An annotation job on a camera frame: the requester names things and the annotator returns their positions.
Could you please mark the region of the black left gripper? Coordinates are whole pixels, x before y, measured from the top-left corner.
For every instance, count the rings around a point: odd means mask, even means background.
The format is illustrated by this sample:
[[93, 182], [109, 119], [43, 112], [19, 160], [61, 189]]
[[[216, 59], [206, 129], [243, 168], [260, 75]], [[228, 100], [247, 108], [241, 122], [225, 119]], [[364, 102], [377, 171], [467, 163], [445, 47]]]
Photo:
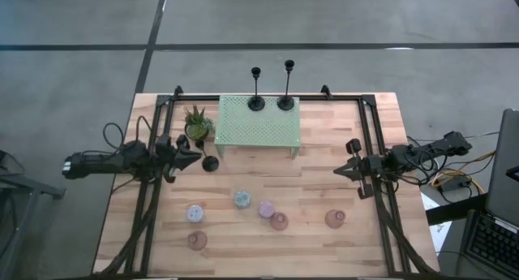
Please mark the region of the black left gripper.
[[181, 134], [175, 143], [177, 147], [172, 145], [171, 137], [167, 134], [161, 135], [156, 142], [156, 154], [162, 175], [167, 183], [175, 181], [176, 170], [184, 170], [202, 157], [202, 153], [190, 150], [189, 141], [185, 135]]

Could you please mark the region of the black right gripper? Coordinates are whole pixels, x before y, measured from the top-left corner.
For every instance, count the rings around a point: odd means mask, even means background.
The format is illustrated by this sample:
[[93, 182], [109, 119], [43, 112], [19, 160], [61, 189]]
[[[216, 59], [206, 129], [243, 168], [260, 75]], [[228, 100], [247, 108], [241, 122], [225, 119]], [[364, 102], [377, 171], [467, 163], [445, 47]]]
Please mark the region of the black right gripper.
[[347, 163], [336, 168], [333, 173], [351, 181], [360, 181], [358, 195], [361, 199], [375, 195], [375, 188], [382, 190], [382, 157], [379, 155], [360, 156], [362, 146], [359, 139], [353, 138], [345, 144], [346, 151], [352, 155]]

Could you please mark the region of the black metal candlestick holder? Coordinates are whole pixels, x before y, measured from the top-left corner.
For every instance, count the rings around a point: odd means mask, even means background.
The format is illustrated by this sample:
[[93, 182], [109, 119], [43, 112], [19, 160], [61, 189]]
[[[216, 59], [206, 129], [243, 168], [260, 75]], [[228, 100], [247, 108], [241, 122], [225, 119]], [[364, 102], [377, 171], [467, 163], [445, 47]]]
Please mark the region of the black metal candlestick holder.
[[202, 168], [206, 172], [213, 172], [218, 169], [219, 167], [219, 160], [217, 157], [207, 155], [206, 151], [204, 149], [204, 141], [203, 140], [197, 140], [195, 142], [195, 147], [202, 151], [202, 154], [204, 155], [204, 159], [202, 160]]
[[253, 67], [251, 69], [251, 74], [255, 81], [255, 94], [249, 98], [247, 104], [249, 109], [253, 111], [260, 111], [264, 108], [264, 99], [258, 95], [258, 79], [260, 73], [261, 70], [259, 67]]

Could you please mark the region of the pink ribbed glass candle holder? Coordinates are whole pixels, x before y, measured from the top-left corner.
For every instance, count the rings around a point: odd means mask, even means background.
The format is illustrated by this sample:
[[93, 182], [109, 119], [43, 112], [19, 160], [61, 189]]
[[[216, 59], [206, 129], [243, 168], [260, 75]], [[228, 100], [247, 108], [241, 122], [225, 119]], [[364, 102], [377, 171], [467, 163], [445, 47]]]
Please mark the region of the pink ribbed glass candle holder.
[[191, 250], [200, 251], [206, 247], [208, 237], [203, 231], [197, 230], [188, 235], [187, 242]]
[[285, 230], [289, 225], [289, 219], [285, 213], [275, 212], [270, 218], [270, 225], [274, 230]]
[[345, 218], [345, 211], [340, 209], [331, 209], [325, 214], [324, 221], [329, 228], [339, 229], [344, 225]]

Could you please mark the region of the pink patterned round tin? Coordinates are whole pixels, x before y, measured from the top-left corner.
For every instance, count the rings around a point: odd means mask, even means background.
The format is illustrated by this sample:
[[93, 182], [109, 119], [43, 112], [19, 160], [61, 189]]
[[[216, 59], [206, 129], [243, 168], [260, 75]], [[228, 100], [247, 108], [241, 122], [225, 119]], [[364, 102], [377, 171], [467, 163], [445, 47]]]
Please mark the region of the pink patterned round tin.
[[276, 212], [271, 201], [261, 201], [259, 203], [258, 214], [263, 219], [270, 219]]

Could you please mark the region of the tall black candlestick holder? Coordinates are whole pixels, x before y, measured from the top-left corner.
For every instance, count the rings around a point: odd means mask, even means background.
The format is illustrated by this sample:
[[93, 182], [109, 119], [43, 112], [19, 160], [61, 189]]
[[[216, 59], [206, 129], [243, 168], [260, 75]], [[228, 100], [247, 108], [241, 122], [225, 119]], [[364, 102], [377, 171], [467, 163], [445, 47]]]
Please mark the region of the tall black candlestick holder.
[[290, 74], [294, 69], [295, 62], [291, 59], [285, 61], [285, 71], [287, 74], [285, 84], [285, 94], [280, 96], [277, 100], [277, 106], [284, 111], [291, 110], [294, 107], [294, 99], [289, 96]]

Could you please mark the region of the dark round plant pot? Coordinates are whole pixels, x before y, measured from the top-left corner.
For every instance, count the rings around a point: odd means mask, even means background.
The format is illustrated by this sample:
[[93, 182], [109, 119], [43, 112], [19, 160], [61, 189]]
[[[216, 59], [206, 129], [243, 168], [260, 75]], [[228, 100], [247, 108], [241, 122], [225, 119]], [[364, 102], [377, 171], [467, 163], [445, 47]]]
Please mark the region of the dark round plant pot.
[[191, 140], [204, 140], [213, 131], [213, 125], [210, 122], [186, 124], [184, 131]]

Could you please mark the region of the green succulent plant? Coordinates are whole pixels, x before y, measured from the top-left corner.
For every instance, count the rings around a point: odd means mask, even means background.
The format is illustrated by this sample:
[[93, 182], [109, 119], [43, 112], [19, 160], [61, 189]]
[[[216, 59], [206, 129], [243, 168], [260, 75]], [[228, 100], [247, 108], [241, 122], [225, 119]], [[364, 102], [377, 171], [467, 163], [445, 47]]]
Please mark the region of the green succulent plant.
[[185, 109], [186, 117], [184, 121], [187, 126], [195, 126], [206, 131], [214, 131], [213, 121], [205, 116], [205, 108], [198, 109], [197, 105], [192, 106], [192, 110]]

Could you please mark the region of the white purple patterned tin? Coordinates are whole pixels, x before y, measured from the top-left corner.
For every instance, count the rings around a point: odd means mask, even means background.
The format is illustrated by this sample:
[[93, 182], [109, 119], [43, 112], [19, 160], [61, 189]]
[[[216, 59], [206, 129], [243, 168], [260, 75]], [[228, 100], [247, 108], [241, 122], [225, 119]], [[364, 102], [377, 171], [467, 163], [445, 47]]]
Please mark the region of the white purple patterned tin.
[[204, 209], [200, 205], [191, 205], [186, 210], [186, 219], [191, 223], [201, 223], [205, 218]]

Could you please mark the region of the blue white patterned tin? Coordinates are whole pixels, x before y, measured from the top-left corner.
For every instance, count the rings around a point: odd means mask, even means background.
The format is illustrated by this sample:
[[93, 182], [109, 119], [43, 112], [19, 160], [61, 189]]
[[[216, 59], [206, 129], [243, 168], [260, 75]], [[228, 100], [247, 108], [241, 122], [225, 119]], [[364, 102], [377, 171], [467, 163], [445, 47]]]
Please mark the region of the blue white patterned tin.
[[251, 205], [252, 195], [247, 191], [238, 191], [234, 194], [234, 204], [239, 209], [245, 209]]

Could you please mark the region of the green perforated metal shelf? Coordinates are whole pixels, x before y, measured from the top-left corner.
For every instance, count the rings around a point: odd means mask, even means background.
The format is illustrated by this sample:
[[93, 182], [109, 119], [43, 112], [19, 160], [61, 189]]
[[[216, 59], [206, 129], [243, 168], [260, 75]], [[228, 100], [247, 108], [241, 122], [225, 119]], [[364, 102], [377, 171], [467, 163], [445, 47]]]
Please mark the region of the green perforated metal shelf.
[[281, 110], [278, 98], [265, 96], [265, 106], [253, 111], [246, 95], [221, 95], [214, 144], [220, 157], [226, 146], [287, 148], [296, 157], [301, 148], [300, 99], [294, 107]]

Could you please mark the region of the black power adapter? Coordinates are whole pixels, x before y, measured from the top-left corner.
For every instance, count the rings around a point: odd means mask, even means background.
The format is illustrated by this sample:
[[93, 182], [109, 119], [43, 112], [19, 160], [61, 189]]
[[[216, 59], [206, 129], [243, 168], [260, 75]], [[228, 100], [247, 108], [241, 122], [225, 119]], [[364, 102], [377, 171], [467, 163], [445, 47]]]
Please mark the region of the black power adapter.
[[469, 187], [471, 183], [472, 180], [470, 178], [457, 176], [443, 181], [438, 188], [441, 192], [450, 192], [464, 187]]

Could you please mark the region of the white paper sheet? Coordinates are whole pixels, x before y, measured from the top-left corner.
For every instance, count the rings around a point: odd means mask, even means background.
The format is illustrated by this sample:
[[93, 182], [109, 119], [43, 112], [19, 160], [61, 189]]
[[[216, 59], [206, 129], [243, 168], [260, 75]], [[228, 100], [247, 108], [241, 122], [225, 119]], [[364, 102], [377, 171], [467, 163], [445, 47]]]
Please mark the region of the white paper sheet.
[[[421, 194], [421, 198], [422, 198], [423, 206], [426, 211], [440, 207], [440, 205], [438, 203], [433, 201], [430, 197], [428, 197], [424, 193]], [[440, 224], [429, 226], [436, 253], [439, 253], [441, 251], [441, 248], [444, 245], [444, 241], [447, 237], [447, 234], [448, 234], [448, 231], [449, 231], [451, 225], [452, 225], [452, 222], [443, 222]]]

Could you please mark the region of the black side desk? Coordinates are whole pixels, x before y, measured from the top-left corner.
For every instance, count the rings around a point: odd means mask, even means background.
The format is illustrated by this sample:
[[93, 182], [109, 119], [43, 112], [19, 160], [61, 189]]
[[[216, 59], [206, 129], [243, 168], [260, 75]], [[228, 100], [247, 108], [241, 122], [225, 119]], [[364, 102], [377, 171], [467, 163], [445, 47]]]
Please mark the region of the black side desk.
[[484, 272], [491, 269], [519, 280], [519, 226], [491, 214], [486, 194], [427, 210], [431, 226], [462, 218], [465, 228], [458, 254]]

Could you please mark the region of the grey open laptop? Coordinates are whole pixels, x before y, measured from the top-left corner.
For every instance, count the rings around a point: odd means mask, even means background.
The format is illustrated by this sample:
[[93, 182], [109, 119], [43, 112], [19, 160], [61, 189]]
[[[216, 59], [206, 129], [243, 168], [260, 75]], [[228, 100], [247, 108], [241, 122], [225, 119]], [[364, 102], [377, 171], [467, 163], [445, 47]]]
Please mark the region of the grey open laptop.
[[519, 280], [519, 110], [503, 112], [485, 208], [469, 211], [462, 251]]

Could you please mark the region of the grey metal stand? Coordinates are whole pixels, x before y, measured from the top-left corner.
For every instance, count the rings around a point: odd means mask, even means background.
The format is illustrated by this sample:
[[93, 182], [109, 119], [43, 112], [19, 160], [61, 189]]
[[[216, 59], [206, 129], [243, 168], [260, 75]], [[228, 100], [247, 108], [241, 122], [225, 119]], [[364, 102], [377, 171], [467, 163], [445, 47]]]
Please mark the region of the grey metal stand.
[[[24, 167], [13, 155], [0, 150], [0, 208], [9, 204], [12, 214], [13, 229], [0, 251], [0, 280], [11, 280], [14, 268], [18, 263], [24, 235], [36, 210], [36, 203], [43, 194], [61, 200], [65, 195], [64, 187], [55, 187], [30, 179], [25, 175]], [[27, 194], [27, 204], [24, 212], [19, 215], [14, 199], [15, 193]]]

